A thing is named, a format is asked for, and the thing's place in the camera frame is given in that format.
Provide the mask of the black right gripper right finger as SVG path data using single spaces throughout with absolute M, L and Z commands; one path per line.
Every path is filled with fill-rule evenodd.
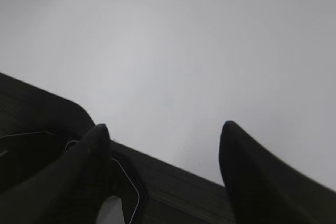
M 236 223 L 335 223 L 335 191 L 224 123 L 219 166 Z

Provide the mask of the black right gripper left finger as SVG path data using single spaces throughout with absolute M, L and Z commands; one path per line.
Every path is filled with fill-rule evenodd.
M 1 137 L 1 223 L 96 223 L 110 183 L 107 127 L 71 149 L 46 131 Z

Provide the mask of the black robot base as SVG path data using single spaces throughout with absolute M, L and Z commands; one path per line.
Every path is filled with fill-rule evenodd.
M 71 149 L 96 126 L 79 105 L 1 75 L 1 137 L 46 131 Z M 109 194 L 96 223 L 235 223 L 224 187 L 110 138 Z

